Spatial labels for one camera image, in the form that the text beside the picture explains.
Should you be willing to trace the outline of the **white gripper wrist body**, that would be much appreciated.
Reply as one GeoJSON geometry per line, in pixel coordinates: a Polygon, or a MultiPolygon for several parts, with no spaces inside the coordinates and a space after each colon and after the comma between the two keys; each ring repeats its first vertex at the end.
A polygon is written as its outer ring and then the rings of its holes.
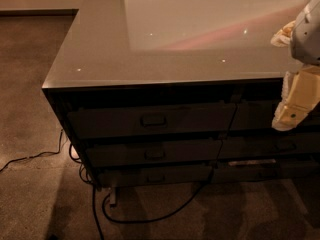
{"type": "Polygon", "coordinates": [[[294,59],[320,64],[320,0],[310,0],[296,17],[290,49],[294,59]]]}

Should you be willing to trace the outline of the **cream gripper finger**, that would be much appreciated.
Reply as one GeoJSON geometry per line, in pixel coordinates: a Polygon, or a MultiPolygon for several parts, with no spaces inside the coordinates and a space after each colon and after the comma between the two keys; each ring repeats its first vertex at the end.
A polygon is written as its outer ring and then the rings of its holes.
{"type": "Polygon", "coordinates": [[[295,22],[291,21],[283,26],[276,34],[271,38],[270,43],[276,47],[287,47],[290,45],[291,36],[293,29],[295,27],[295,22]]]}
{"type": "Polygon", "coordinates": [[[296,128],[320,102],[320,67],[305,65],[296,73],[287,72],[281,98],[272,128],[289,131],[296,128]]]}

